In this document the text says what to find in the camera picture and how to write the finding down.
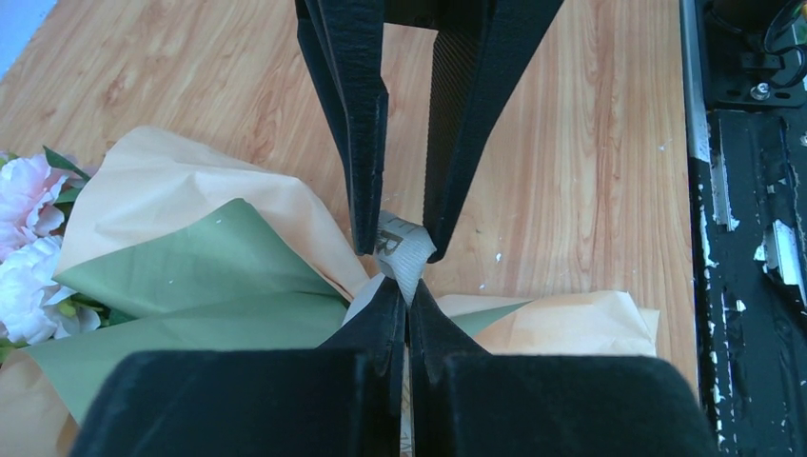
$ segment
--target wood grain surface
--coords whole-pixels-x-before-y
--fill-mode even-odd
[[[347,232],[292,4],[60,0],[0,83],[0,147],[47,144],[97,165],[136,126],[170,129],[302,178]],[[383,207],[412,221],[433,39],[388,26],[384,43]],[[659,355],[696,382],[677,0],[566,1],[425,279],[438,296],[627,290],[662,310]]]

